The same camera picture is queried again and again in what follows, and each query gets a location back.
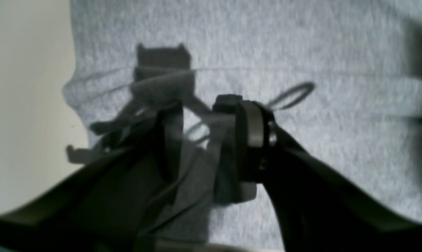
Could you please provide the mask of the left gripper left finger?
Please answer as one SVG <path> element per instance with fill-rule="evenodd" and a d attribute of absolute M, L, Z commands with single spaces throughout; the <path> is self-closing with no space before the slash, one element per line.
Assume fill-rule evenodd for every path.
<path fill-rule="evenodd" d="M 170 102 L 109 137 L 109 153 L 36 200 L 0 216 L 0 246 L 17 252 L 133 252 L 139 229 L 172 204 L 183 107 Z"/>

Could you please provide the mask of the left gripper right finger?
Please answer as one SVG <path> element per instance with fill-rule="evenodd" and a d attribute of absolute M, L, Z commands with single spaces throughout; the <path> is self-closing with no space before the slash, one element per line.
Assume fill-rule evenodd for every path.
<path fill-rule="evenodd" d="M 287 252 L 422 252 L 422 224 L 307 152 L 267 107 L 226 94 L 217 96 L 213 112 L 235 117 L 232 175 L 263 185 Z"/>

